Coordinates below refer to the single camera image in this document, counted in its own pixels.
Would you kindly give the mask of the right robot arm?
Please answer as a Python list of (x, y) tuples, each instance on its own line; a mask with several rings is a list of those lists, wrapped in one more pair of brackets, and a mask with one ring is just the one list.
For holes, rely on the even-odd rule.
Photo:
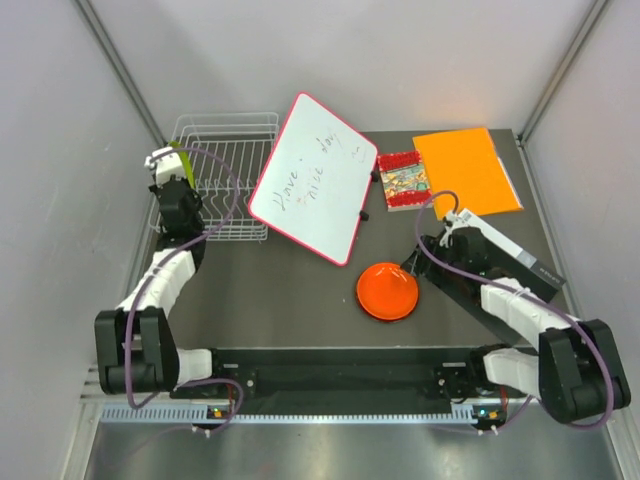
[(437, 236), (420, 236), (402, 267), (426, 278), (499, 339), (471, 355), (466, 380), (474, 393), (487, 396), (509, 386), (538, 399), (562, 424), (630, 404), (609, 326), (552, 305), (564, 279), (504, 234), (483, 223), (448, 223)]

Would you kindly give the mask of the orange plate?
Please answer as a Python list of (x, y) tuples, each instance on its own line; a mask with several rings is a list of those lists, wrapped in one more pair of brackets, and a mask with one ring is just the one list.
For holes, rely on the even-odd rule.
[(392, 323), (414, 311), (419, 301), (419, 286), (398, 264), (381, 262), (366, 268), (359, 276), (356, 298), (368, 315)]

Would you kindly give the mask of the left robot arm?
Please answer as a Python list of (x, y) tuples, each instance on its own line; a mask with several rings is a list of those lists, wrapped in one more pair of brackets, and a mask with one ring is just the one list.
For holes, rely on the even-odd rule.
[(185, 179), (152, 186), (160, 211), (160, 235), (152, 263), (134, 291), (113, 310), (94, 321), (100, 386), (106, 394), (124, 394), (127, 332), (140, 337), (131, 350), (130, 377), (134, 393), (171, 391), (192, 382), (205, 396), (226, 387), (225, 370), (214, 364), (208, 349), (184, 350), (175, 345), (168, 316), (182, 288), (199, 269), (206, 244), (199, 242), (168, 262), (172, 251), (204, 232), (202, 200)]

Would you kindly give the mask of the lime green plate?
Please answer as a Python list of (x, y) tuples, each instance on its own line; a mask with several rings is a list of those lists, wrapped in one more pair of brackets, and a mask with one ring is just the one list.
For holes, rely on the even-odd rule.
[(192, 190), (196, 189), (196, 182), (195, 182), (195, 178), (194, 178), (194, 173), (193, 173), (193, 168), (190, 162), (190, 158), (189, 155), (190, 153), (188, 151), (182, 151), (183, 146), (177, 142), (177, 141), (171, 141), (168, 144), (169, 147), (173, 148), (174, 150), (177, 151), (177, 154), (181, 160), (182, 163), (182, 167), (184, 170), (184, 174), (185, 174), (185, 178), (187, 180), (187, 182), (189, 183), (189, 186)]

